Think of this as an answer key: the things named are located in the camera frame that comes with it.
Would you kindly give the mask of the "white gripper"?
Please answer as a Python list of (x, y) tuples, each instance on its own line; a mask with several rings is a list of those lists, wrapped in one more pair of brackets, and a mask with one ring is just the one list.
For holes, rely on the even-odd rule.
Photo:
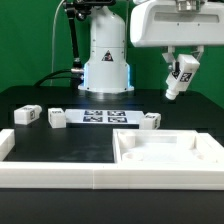
[(200, 62), (202, 45), (224, 45), (224, 3), (204, 2), (199, 11), (179, 11), (176, 0), (135, 0), (130, 20), (130, 40), (135, 47), (168, 46), (162, 56), (168, 71), (175, 69), (173, 46), (194, 46)]

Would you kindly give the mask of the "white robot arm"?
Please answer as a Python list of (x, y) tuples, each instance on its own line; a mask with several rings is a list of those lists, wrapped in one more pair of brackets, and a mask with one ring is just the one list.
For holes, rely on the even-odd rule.
[[(209, 0), (133, 0), (130, 40), (136, 47), (165, 47), (171, 65), (170, 100), (187, 90), (204, 48), (224, 45), (224, 3)], [(132, 92), (125, 59), (125, 23), (106, 6), (92, 9), (90, 58), (79, 89), (100, 96)]]

